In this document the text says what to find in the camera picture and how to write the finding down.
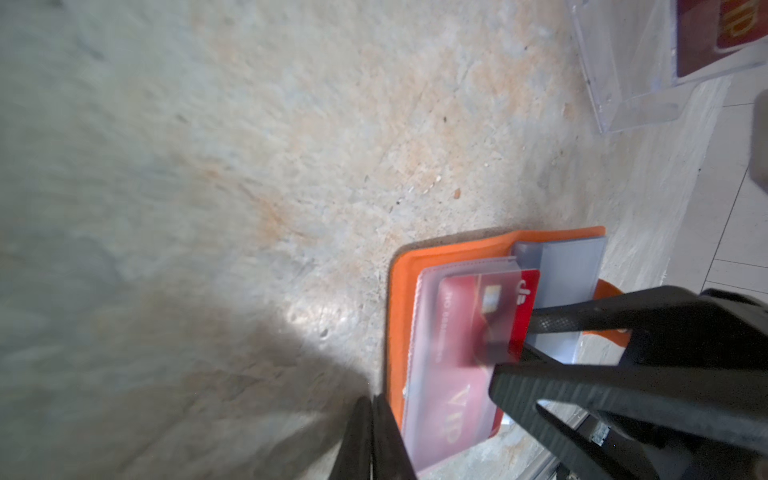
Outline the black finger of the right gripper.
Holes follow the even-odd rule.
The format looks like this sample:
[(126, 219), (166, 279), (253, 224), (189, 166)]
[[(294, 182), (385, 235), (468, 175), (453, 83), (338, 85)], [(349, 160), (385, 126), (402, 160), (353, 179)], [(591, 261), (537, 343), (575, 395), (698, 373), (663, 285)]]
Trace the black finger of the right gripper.
[(628, 330), (622, 365), (765, 369), (767, 304), (706, 289), (661, 286), (573, 305), (537, 309), (528, 332)]
[[(764, 479), (767, 371), (558, 363), (496, 367), (491, 400), (580, 479)], [(560, 420), (578, 406), (627, 437), (609, 449)]]

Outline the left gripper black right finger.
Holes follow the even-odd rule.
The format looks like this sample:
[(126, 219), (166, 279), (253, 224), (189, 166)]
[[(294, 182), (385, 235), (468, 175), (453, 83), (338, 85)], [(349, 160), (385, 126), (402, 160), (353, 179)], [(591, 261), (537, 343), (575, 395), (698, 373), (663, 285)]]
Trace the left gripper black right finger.
[(417, 479), (393, 411), (384, 394), (379, 394), (373, 399), (373, 479)]

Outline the clear acrylic card display stand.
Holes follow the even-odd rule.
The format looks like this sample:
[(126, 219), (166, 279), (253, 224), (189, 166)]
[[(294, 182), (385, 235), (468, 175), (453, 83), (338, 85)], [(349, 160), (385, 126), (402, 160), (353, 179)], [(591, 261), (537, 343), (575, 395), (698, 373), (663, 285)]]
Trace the clear acrylic card display stand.
[(766, 65), (767, 42), (678, 77), (676, 2), (568, 2), (601, 132), (674, 121), (700, 83)]

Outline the red vip card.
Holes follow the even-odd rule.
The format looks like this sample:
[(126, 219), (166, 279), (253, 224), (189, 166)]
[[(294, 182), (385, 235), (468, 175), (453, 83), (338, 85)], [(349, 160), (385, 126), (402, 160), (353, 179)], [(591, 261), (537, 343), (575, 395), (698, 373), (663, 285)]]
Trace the red vip card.
[(676, 2), (676, 19), (678, 77), (767, 42), (765, 0), (681, 0)]
[(418, 470), (493, 437), (496, 365), (519, 360), (540, 280), (537, 269), (443, 278), (416, 321), (402, 435)]

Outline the orange card holder wallet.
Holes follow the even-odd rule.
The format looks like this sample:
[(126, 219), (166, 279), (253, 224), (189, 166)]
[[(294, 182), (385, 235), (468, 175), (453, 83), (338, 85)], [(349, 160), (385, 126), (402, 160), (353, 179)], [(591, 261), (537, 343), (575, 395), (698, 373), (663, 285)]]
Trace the orange card holder wallet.
[(537, 308), (616, 294), (599, 277), (602, 226), (513, 231), (399, 255), (389, 281), (386, 394), (411, 464), (424, 474), (495, 436), (496, 365), (540, 347), (570, 364), (577, 334), (536, 334)]

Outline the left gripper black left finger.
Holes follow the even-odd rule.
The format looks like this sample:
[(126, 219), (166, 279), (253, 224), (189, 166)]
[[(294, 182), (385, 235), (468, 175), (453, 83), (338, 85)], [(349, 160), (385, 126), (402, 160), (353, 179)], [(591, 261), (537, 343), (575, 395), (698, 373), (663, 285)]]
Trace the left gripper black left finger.
[(360, 397), (347, 423), (329, 480), (369, 480), (373, 445), (372, 401)]

